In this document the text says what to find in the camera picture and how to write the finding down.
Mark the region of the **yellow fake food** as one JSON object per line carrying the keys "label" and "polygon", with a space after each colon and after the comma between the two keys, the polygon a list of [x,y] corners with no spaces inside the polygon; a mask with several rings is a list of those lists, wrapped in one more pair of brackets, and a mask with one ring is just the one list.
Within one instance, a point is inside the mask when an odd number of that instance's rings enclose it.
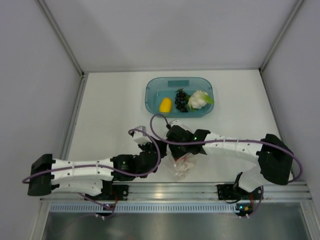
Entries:
{"label": "yellow fake food", "polygon": [[168,97],[162,99],[159,105],[160,113],[170,113],[172,111],[172,100]]}

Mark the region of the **clear dotted zip bag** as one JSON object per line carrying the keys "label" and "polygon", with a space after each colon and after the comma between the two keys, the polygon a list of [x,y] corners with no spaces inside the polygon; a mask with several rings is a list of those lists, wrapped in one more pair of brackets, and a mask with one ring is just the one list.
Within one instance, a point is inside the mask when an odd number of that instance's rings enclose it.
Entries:
{"label": "clear dotted zip bag", "polygon": [[163,164],[176,182],[183,180],[197,163],[197,158],[191,153],[182,157],[185,158],[184,162],[175,162],[172,155],[166,156],[163,160]]}

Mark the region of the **dark blue fake food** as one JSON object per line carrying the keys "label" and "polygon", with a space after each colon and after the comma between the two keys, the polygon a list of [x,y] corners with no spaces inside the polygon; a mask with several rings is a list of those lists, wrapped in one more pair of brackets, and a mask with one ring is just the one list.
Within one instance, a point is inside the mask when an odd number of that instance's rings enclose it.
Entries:
{"label": "dark blue fake food", "polygon": [[182,88],[178,89],[175,94],[175,107],[181,113],[188,113],[188,102],[191,96]]}

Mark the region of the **red fake food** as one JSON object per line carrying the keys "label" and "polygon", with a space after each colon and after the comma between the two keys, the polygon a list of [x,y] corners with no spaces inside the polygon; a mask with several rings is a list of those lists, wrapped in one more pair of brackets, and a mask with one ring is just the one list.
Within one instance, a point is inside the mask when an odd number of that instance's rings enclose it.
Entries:
{"label": "red fake food", "polygon": [[184,158],[184,157],[176,158],[174,161],[175,161],[176,163],[177,163],[177,162],[184,162],[184,161],[185,161],[185,158]]}

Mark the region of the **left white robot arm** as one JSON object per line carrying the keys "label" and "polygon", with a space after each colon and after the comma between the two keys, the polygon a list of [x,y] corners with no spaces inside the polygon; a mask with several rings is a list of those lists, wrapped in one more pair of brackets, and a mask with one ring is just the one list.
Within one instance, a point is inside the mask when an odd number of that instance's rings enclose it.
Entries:
{"label": "left white robot arm", "polygon": [[167,155],[164,142],[139,145],[139,154],[120,154],[112,158],[90,161],[67,161],[44,154],[32,165],[27,194],[32,197],[52,193],[81,193],[109,199],[114,182],[129,182],[155,173],[161,159]]}

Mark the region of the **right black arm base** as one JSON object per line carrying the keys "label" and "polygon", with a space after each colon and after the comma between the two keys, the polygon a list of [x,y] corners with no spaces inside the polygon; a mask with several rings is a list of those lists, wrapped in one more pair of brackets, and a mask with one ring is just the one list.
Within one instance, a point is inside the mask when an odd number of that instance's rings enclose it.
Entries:
{"label": "right black arm base", "polygon": [[241,194],[234,188],[233,184],[218,184],[217,185],[218,199],[226,203],[237,203],[242,199]]}

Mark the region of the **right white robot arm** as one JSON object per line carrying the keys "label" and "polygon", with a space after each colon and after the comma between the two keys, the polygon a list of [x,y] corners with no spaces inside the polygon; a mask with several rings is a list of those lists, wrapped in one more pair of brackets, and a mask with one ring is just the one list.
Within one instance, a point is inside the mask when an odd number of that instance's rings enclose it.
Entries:
{"label": "right white robot arm", "polygon": [[233,184],[233,192],[240,199],[246,198],[265,184],[285,186],[290,182],[292,152],[274,134],[266,134],[261,140],[248,142],[230,138],[209,130],[195,132],[173,125],[166,133],[166,140],[173,156],[181,154],[225,155],[251,162],[254,167],[240,172]]}

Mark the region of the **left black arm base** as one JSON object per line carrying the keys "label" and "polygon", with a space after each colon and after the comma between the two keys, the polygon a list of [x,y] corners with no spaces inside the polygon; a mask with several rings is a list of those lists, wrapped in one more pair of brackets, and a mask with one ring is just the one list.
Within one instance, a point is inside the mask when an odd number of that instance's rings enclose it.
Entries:
{"label": "left black arm base", "polygon": [[102,200],[126,201],[129,194],[129,186],[126,184],[108,184],[102,189]]}

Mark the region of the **teal plastic bin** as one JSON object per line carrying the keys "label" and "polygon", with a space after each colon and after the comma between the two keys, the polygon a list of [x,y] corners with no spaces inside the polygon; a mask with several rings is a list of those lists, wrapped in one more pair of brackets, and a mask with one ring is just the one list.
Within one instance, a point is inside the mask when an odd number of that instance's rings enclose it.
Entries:
{"label": "teal plastic bin", "polygon": [[[191,97],[203,93],[200,106],[193,108]],[[145,107],[151,114],[164,114],[168,118],[200,118],[214,108],[211,83],[202,77],[156,77],[145,88]]]}

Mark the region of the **aluminium mounting rail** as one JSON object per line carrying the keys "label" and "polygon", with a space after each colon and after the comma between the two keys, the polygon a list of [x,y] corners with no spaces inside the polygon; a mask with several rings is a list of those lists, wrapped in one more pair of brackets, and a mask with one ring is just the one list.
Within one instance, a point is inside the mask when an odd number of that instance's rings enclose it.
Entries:
{"label": "aluminium mounting rail", "polygon": [[[129,202],[153,201],[200,201],[217,202],[219,182],[130,182],[127,188],[119,191],[117,196]],[[271,202],[304,202],[312,200],[311,192],[305,182],[294,182],[288,185],[267,184],[263,199]]]}

